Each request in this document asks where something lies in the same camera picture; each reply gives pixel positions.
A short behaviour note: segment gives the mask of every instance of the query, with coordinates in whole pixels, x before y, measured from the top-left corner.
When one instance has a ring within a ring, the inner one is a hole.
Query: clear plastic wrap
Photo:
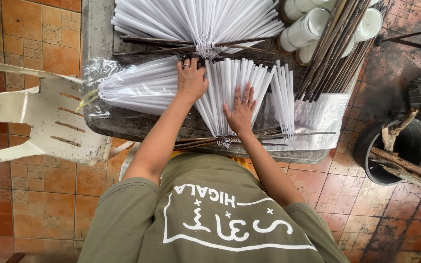
[[[178,91],[177,56],[130,66],[103,79],[99,97],[107,104],[161,115]]]
[[[349,99],[350,94],[322,94],[317,102],[296,101],[294,108],[297,136],[295,141],[286,143],[284,139],[266,140],[263,141],[264,144],[280,144],[280,146],[265,145],[264,148],[267,151],[336,148],[342,126],[342,117]],[[265,128],[278,125],[278,116],[275,114],[273,104],[272,94],[267,93]]]
[[[126,66],[103,57],[85,61],[80,105],[89,107],[91,117],[160,115],[177,92],[178,60],[172,56],[138,65],[123,63]]]

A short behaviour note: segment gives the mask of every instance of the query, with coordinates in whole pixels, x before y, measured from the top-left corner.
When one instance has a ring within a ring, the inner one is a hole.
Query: orange floor tile
[[[80,2],[0,0],[0,62],[79,74]],[[421,29],[421,0],[390,2],[382,33]],[[419,74],[421,51],[391,43],[373,48],[345,112],[337,149],[317,165],[279,163],[352,263],[421,263],[421,187],[376,185],[352,157],[359,133],[384,107],[395,105]],[[0,72],[0,92],[38,83],[31,76]],[[373,107],[378,94],[390,101]],[[29,134],[27,125],[0,123],[0,149],[23,143]],[[123,142],[115,139],[112,146]],[[93,167],[49,156],[0,163],[0,262],[14,252],[78,256],[99,196],[119,180],[127,153]],[[252,164],[249,168],[255,173]]]

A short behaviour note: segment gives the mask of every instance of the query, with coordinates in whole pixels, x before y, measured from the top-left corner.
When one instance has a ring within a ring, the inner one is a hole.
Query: chair backrest
[[[0,162],[45,154],[94,165],[109,158],[111,137],[87,127],[79,106],[82,81],[62,75],[0,64],[0,71],[40,77],[40,86],[0,93],[0,122],[32,126],[30,138],[0,150]]]

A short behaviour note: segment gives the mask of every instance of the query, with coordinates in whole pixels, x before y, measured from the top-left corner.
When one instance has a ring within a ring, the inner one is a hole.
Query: metal table surface
[[[154,47],[143,45],[126,44],[119,39],[119,36],[122,34],[114,31],[113,26],[110,24],[110,20],[114,15],[114,6],[114,0],[83,1],[82,59],[84,62],[87,59],[94,57],[111,59],[112,55],[117,53],[144,51],[150,48],[154,49]],[[301,84],[301,77],[305,68],[299,66],[294,61],[291,54],[281,54],[277,49],[275,40],[267,40],[254,47],[274,51],[276,52],[276,56],[253,54],[248,53],[248,51],[241,51],[239,54],[270,61],[281,59],[285,61],[285,63],[288,63],[290,68],[294,71],[294,76],[296,76],[294,77],[294,86],[298,87]],[[143,61],[143,57],[121,57],[118,60],[122,65],[132,65]],[[115,108],[114,111],[118,112],[120,115],[130,114],[127,110],[121,108]],[[138,142],[143,141],[159,118],[154,115],[144,116],[143,114],[139,115],[137,113],[136,115],[139,117],[134,118],[104,118],[92,116],[93,114],[91,113],[93,112],[95,112],[95,109],[92,105],[88,105],[84,109],[85,122],[90,129],[99,134]],[[190,118],[184,121],[183,126],[180,129],[178,139],[201,137],[211,137],[211,133],[202,120],[202,117],[193,107],[190,111]],[[201,147],[194,151],[249,158],[241,144],[231,144],[229,148],[224,146]],[[325,159],[329,150],[275,151],[269,153],[276,161],[318,164]]]

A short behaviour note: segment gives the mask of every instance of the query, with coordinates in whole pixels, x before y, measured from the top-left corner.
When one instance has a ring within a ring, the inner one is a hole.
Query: plastic bag
[[[267,151],[321,150],[336,148],[339,140],[342,117],[350,99],[350,94],[322,94],[317,102],[295,102],[295,141],[287,143],[284,139],[266,140]],[[274,111],[272,94],[266,95],[266,115],[264,127],[278,125]]]
[[[107,104],[147,114],[161,115],[178,91],[177,56],[130,66],[98,85]]]

